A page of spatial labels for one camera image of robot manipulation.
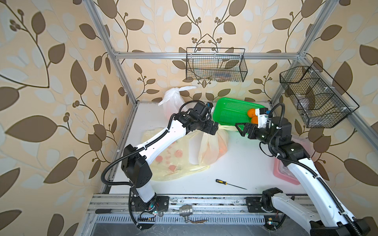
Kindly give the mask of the white plastic bag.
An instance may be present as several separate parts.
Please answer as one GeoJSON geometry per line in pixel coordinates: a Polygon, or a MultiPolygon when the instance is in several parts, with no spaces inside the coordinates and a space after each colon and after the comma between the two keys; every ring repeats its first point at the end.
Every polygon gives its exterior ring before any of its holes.
{"type": "Polygon", "coordinates": [[[171,88],[167,90],[158,106],[162,106],[164,116],[169,120],[172,114],[177,114],[179,108],[185,103],[180,92],[185,96],[189,95],[189,90],[195,89],[196,86],[184,86],[180,88],[171,88]]]}

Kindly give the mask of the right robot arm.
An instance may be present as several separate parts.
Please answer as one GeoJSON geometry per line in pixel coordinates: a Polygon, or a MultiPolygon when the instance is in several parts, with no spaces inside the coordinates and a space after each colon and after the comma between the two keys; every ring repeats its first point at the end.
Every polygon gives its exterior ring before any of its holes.
{"type": "Polygon", "coordinates": [[[265,212],[280,211],[295,221],[311,236],[365,236],[371,228],[366,219],[357,219],[337,198],[308,152],[292,140],[291,123],[284,118],[285,105],[280,103],[271,111],[259,110],[258,124],[236,123],[243,137],[266,144],[271,155],[280,160],[300,182],[316,208],[307,210],[278,188],[263,191],[261,208],[265,212]],[[281,114],[273,116],[277,107],[281,114]]]}

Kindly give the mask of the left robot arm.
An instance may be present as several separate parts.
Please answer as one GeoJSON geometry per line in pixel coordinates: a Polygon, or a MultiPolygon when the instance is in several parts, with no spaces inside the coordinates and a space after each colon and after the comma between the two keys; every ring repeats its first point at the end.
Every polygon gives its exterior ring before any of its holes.
{"type": "Polygon", "coordinates": [[[101,182],[108,186],[127,185],[129,189],[128,209],[130,217],[139,230],[144,230],[142,224],[137,222],[132,213],[132,196],[135,195],[142,203],[142,212],[150,213],[157,209],[156,192],[153,190],[150,180],[153,176],[150,165],[167,147],[181,139],[192,131],[202,131],[215,135],[219,124],[212,121],[211,111],[213,103],[204,103],[200,100],[192,100],[184,103],[177,113],[170,116],[166,128],[151,139],[137,145],[128,145],[124,148],[124,155],[111,162],[101,174],[101,182]],[[129,179],[128,182],[111,182],[106,179],[106,174],[118,163],[129,179]]]}

